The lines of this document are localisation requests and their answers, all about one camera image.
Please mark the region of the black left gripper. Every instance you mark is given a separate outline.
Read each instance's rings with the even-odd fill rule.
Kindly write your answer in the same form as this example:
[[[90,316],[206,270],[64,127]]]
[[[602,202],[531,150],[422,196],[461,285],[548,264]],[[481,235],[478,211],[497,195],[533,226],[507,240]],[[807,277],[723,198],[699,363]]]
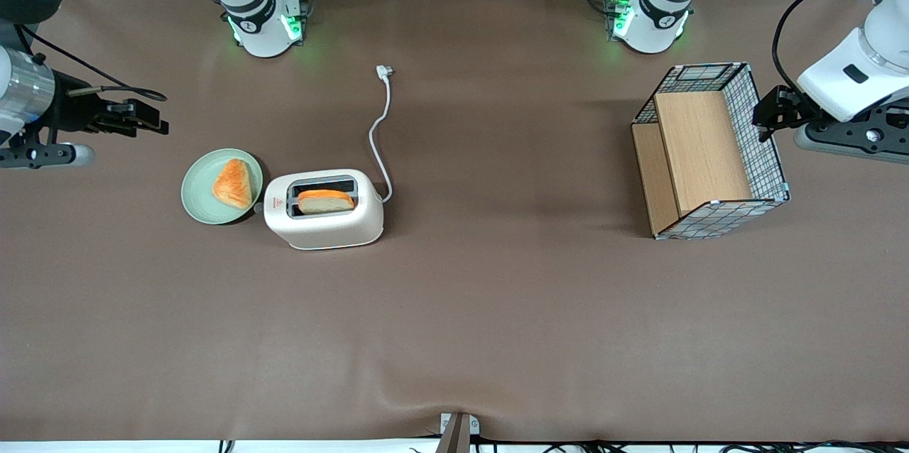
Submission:
[[[798,89],[777,85],[753,108],[758,142],[770,140],[777,129],[797,129],[818,119],[814,101]]]

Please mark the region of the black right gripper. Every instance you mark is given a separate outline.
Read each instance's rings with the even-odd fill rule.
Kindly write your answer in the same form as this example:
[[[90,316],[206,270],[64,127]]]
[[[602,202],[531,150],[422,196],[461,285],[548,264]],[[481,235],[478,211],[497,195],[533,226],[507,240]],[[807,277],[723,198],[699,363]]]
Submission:
[[[143,101],[107,102],[99,97],[100,85],[54,72],[54,98],[50,106],[50,135],[59,132],[115,133],[137,136],[139,131],[169,135],[169,123],[160,121],[160,112]],[[97,119],[100,114],[114,114],[122,119]],[[160,121],[148,125],[142,121]]]

